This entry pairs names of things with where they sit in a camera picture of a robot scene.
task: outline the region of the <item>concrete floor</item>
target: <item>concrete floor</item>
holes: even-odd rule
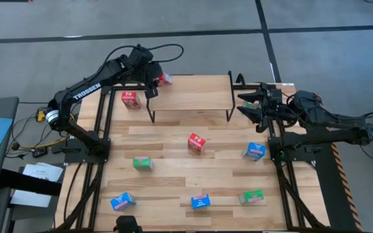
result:
[[[362,0],[262,0],[269,28],[373,25],[373,4]],[[259,29],[253,0],[35,0],[0,3],[0,38],[86,36],[180,30]],[[360,115],[373,111],[373,30],[271,34],[283,82],[321,93],[330,111]],[[182,58],[163,68],[177,74],[243,73],[246,80],[273,82],[262,34],[109,39],[0,44],[0,97],[47,102],[56,91],[94,73],[113,48],[180,43]],[[156,51],[168,58],[177,51]],[[38,104],[20,104],[17,120]],[[31,123],[19,138],[35,144],[43,124]],[[50,139],[56,139],[53,133]],[[373,161],[355,146],[338,144],[362,226],[373,231]],[[373,155],[373,144],[365,147]],[[61,155],[6,159],[16,170],[37,161],[62,162]],[[15,232],[46,230],[47,214],[16,223]]]

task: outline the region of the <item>green box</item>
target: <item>green box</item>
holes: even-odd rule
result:
[[[133,158],[133,167],[140,172],[152,171],[153,162],[148,156],[136,156]]]
[[[253,104],[253,103],[250,103],[248,101],[245,101],[243,102],[243,107],[248,107],[250,109],[257,109],[257,107],[259,107],[260,104]]]
[[[241,204],[252,203],[255,201],[264,200],[264,195],[262,190],[245,191],[238,196],[240,198]]]

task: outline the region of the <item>white paper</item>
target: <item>white paper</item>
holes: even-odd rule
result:
[[[39,162],[36,165],[27,164],[23,174],[56,182],[58,181],[58,178],[60,178],[62,172],[62,168]],[[11,204],[48,207],[50,200],[51,196],[49,195],[16,190],[12,196]]]

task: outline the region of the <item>blue carton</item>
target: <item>blue carton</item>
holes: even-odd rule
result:
[[[197,197],[191,197],[191,203],[192,208],[194,210],[197,208],[203,208],[211,205],[210,197],[208,196],[208,194]]]
[[[130,205],[136,205],[135,198],[127,192],[110,201],[113,210],[122,211]]]
[[[252,161],[261,159],[266,154],[266,146],[254,142],[249,143],[247,151],[244,152],[244,158]]]

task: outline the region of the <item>juice box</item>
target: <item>juice box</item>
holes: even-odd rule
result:
[[[172,77],[165,72],[162,72],[162,75],[159,77],[158,87],[164,87],[167,85],[172,85]]]
[[[261,159],[266,154],[266,146],[250,142],[247,150],[244,152],[244,158],[252,161]]]
[[[133,167],[140,172],[152,171],[153,162],[148,156],[136,156],[133,158]]]
[[[241,204],[252,203],[264,199],[262,190],[245,191],[238,196]]]
[[[211,205],[210,197],[208,194],[191,197],[192,208],[195,210],[197,208],[203,208]]]
[[[192,150],[198,155],[201,155],[201,152],[204,150],[205,143],[205,139],[193,133],[188,139],[188,149]]]
[[[248,107],[250,109],[256,109],[257,107],[259,107],[260,105],[259,104],[253,104],[251,102],[248,102],[248,101],[245,101],[243,102],[243,107]]]
[[[127,109],[140,109],[141,100],[136,91],[124,91],[122,93],[122,101]]]
[[[122,211],[131,205],[136,205],[136,200],[131,194],[126,192],[112,199],[110,203],[113,210]]]

